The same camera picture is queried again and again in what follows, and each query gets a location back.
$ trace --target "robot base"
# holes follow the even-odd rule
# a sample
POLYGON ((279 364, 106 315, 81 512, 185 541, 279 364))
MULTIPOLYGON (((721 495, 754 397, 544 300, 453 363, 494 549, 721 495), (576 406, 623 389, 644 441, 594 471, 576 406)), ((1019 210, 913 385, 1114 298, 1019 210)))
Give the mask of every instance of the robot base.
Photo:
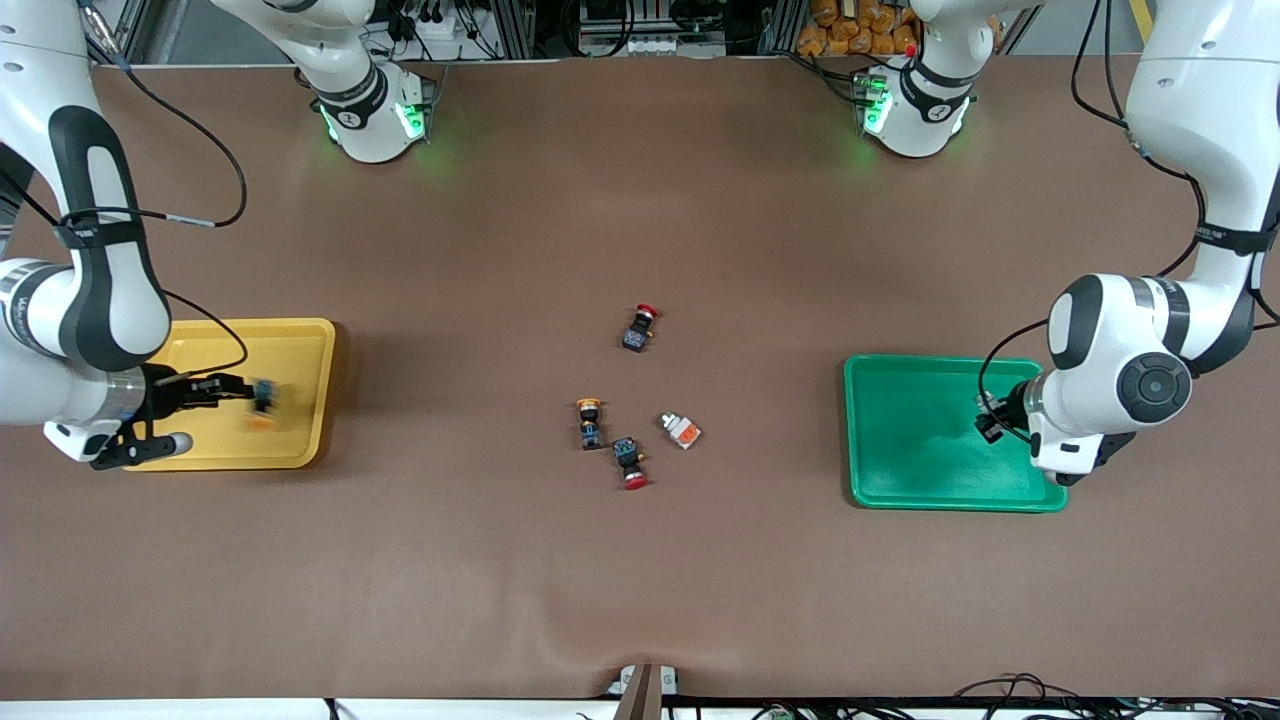
POLYGON ((387 76, 387 97, 369 117, 365 127, 347 127, 343 124, 343 113, 339 111, 333 118, 321 109, 329 123, 329 137, 361 163, 393 160, 408 146, 425 140, 435 110, 435 81, 393 63, 379 63, 378 67, 387 76))
POLYGON ((908 102, 901 73, 896 68, 876 67, 868 70, 867 99, 870 105, 858 110, 864 133, 905 158, 928 158, 942 150, 952 135, 960 132, 969 100, 959 109, 936 105, 931 113, 941 117, 925 122, 920 111, 908 102))

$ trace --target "yellow strip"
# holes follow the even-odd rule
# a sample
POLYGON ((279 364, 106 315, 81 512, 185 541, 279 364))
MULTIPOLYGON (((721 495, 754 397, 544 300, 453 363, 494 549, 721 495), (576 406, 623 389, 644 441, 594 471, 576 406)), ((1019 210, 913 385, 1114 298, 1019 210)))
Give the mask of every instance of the yellow strip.
POLYGON ((1151 38, 1151 26, 1155 24, 1151 19, 1151 8, 1147 6, 1147 0, 1129 0, 1129 8, 1133 9, 1133 22, 1138 23, 1138 35, 1146 45, 1151 38))

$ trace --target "brown table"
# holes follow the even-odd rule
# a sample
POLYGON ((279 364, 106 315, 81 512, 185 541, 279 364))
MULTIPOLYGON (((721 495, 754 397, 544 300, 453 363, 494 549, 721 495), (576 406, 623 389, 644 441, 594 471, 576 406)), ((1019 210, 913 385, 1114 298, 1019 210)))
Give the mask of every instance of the brown table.
MULTIPOLYGON (((224 316, 339 323, 330 446, 292 473, 95 474, 0 433, 0 697, 589 696, 640 660, 692 694, 1012 670, 1280 693, 1275 337, 1060 515, 846 500, 845 357, 982 355, 1079 274, 1189 240, 1187 187, 1076 110, 1068 69, 992 63, 965 132, 908 161, 781 59, 465 67, 431 146, 380 167, 288 69, 147 72, 252 192, 223 232, 152 224, 159 277, 224 316), (667 313, 643 356, 617 347, 636 302, 667 313), (584 395, 652 488, 577 448, 584 395), (705 428, 692 451, 666 410, 705 428)), ((145 205, 233 205, 214 149, 96 82, 145 205)), ((59 256, 23 220, 10 254, 59 256)))

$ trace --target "yellow tray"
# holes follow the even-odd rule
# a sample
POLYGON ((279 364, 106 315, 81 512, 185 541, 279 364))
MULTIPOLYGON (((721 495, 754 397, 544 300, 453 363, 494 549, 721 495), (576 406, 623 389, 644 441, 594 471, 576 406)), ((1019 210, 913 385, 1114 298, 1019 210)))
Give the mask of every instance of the yellow tray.
MULTIPOLYGON (((271 415, 275 427, 250 428, 250 404, 244 400, 183 410, 156 423, 156 433, 191 434, 191 451, 128 470, 284 470, 301 468, 316 456, 337 341, 333 323, 323 318, 283 318, 227 320, 227 324, 248 346, 248 360, 227 372, 275 383, 279 391, 271 415)), ((233 360, 238 351, 236 342, 209 320, 175 320, 169 342, 151 363, 178 370, 207 368, 233 360)))

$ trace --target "green tray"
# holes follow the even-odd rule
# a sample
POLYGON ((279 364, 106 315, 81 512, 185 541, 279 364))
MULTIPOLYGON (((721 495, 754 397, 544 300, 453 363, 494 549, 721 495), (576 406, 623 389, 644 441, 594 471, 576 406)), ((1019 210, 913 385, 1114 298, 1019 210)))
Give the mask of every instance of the green tray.
MULTIPOLYGON (((1066 489, 1030 465, 1014 438, 974 429, 977 357, 855 355, 845 361, 849 482, 864 507, 1057 512, 1066 489)), ((997 397, 1039 373, 1032 360, 995 360, 983 377, 997 397)))

